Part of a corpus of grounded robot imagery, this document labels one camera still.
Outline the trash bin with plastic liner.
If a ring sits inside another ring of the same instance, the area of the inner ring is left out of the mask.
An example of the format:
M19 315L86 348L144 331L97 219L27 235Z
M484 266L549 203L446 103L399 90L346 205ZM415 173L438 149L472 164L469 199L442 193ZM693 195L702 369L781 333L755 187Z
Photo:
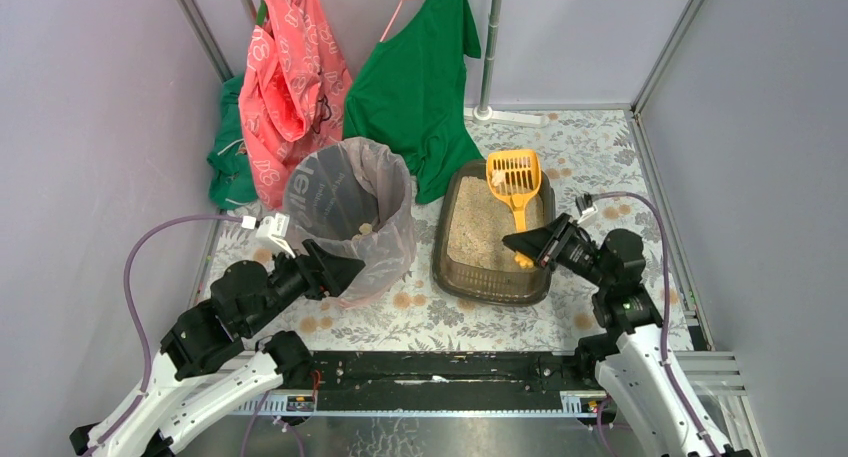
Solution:
M313 152L291 172L282 212L297 251L314 240L329 253L364 262L334 299L343 308L379 299L410 270L417 254L414 189L403 158L363 137Z

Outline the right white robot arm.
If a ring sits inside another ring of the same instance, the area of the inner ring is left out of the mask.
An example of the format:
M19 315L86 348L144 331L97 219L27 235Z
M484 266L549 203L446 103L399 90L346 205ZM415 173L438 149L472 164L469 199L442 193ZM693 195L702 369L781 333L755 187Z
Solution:
M579 340L580 363L624 414L650 456L748 456L698 399L668 346L665 320L642 283L642 238L610 231L595 244L567 214L503 237L539 268L559 265L596 286L592 307L603 333Z

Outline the beige litter clump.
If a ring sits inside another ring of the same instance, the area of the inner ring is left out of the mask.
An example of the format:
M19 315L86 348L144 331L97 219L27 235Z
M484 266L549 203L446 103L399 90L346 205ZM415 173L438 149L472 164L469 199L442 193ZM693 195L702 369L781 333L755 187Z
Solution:
M490 184L490 190L498 198L501 196L508 196L510 194L509 185L503 180L498 182L492 181Z

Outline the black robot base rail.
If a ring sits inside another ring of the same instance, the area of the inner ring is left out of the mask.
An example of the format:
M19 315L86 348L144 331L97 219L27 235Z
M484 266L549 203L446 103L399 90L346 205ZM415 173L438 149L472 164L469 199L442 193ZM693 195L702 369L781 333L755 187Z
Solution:
M506 351L316 351L305 376L278 388L316 397L324 412L536 413L605 395L573 355Z

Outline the yellow litter scoop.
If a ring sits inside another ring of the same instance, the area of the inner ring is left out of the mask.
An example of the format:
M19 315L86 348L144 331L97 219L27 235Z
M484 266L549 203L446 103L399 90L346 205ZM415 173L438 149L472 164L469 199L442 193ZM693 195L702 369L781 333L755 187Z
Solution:
M510 194L498 198L511 211L517 232L527 231L526 208L538 194L542 170L537 153L532 149L496 151L486 158L485 171L490 190L492 181L505 181Z

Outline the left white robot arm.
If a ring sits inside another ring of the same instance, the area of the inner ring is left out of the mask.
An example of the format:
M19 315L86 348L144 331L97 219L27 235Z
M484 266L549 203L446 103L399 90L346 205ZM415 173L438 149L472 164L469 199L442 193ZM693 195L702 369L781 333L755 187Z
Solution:
M364 269L315 241L276 256L273 270L242 260L210 287L211 297L181 314L147 362L145 376L103 421L74 429L78 456L175 456L211 424L256 395L313 382L312 355L294 331L275 333L238 369L209 381L299 298L340 296Z

